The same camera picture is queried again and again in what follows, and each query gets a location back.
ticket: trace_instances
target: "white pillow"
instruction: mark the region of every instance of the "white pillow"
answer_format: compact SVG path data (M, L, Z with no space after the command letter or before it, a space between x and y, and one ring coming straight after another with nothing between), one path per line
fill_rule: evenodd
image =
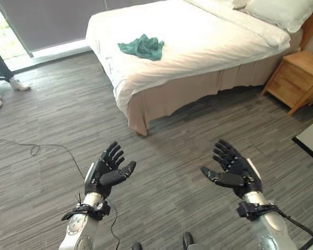
M228 5L232 9L241 9L244 8L249 3L250 0L215 0L215 1Z
M313 13L313 0L252 0L245 11L295 33Z

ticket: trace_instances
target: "floor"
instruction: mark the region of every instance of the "floor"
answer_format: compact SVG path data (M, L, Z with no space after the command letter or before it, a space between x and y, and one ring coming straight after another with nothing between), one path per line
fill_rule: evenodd
M294 116L261 87L207 96L152 123L148 137L136 136L116 107L112 86L96 57L84 54L18 75L29 92L0 83L0 139L57 143L74 154L83 173L116 140L135 173L113 188L110 216L100 223L95 249L181 249L181 235L214 249L256 249L250 222L238 217L232 190L209 182L197 165L214 170L212 147L224 138L250 157L263 178L264 194L313 230L313 159L291 139L313 123L313 108ZM77 203L83 181L70 156L44 147L0 143L0 249L57 249L65 235L61 216ZM310 236L288 224L298 247Z

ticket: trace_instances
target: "beige bed skirt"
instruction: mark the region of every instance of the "beige bed skirt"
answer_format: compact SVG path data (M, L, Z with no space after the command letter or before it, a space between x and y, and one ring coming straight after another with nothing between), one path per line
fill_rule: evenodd
M302 32L291 37L286 52L238 67L168 81L164 85L143 90L128 104L128 125L141 135L147 135L149 122L170 116L177 109L207 95L236 86L258 86L267 82L285 54L294 52L302 40Z

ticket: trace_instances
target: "white bed sheet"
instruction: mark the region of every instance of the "white bed sheet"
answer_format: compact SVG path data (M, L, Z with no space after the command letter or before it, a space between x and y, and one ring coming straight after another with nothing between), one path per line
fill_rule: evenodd
M278 27L236 10L211 5L203 10L204 0L193 1L196 6L183 0L167 0L91 17L86 39L125 115L131 97L142 90L171 79L261 60L290 46L289 35ZM117 43L129 43L144 33L165 42L160 61L119 50Z

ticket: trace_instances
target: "green towel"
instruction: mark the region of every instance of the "green towel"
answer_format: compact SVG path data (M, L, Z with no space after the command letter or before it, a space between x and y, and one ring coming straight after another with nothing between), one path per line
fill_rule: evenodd
M118 47L123 53L152 61L161 59L163 45L164 41L159 42L156 37L149 39L145 34L128 44L118 43Z

